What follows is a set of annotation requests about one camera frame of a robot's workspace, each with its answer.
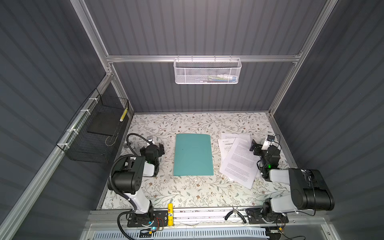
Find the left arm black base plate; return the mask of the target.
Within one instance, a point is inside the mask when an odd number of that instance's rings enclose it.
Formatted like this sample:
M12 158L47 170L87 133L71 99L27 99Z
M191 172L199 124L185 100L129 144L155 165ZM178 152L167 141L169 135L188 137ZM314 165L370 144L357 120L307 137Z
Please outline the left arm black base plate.
M168 225L168 211L154 211L150 217L147 214L129 214L127 216L128 228L139 227L166 227Z

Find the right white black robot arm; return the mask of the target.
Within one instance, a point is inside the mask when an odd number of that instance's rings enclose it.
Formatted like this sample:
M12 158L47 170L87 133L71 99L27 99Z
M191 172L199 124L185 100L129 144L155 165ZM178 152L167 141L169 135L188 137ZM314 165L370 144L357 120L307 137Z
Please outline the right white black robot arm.
M287 223L289 213L314 216L317 211L334 209L335 200L320 171L280 169L280 146L275 145L273 136L268 136L265 143L266 146L252 140L250 147L250 151L260 157L257 166L261 177L267 182L288 184L290 193L266 199L259 208L258 218L269 224Z

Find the printed English text sheet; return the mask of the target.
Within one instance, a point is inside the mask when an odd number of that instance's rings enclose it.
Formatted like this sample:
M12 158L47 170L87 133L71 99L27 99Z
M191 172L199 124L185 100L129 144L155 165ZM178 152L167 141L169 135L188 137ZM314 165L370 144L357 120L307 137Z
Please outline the printed English text sheet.
M246 140L235 138L220 166L221 174L247 189L251 189L254 180L261 176L258 169L261 158L250 151L250 146Z

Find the teal paper folder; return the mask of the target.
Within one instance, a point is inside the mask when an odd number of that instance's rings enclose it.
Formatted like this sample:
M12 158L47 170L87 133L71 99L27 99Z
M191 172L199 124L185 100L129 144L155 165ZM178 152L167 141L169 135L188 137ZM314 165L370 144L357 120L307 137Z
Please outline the teal paper folder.
M177 134L174 176L213 176L211 136L206 134Z

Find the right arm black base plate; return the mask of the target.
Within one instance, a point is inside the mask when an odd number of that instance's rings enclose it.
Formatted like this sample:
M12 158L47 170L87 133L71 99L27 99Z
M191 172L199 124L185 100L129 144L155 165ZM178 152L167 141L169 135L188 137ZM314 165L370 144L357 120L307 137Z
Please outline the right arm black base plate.
M245 210L250 224L287 224L289 219L281 213L268 212L263 208Z

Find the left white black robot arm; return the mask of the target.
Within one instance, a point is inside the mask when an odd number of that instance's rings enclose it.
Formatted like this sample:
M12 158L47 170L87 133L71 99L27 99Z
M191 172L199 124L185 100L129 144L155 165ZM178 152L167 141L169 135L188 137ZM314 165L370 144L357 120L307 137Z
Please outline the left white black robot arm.
M127 200L133 207L132 214L154 217L154 207L141 189L143 178L158 175L160 157L165 154L163 144L149 144L140 154L120 156L110 170L108 189Z

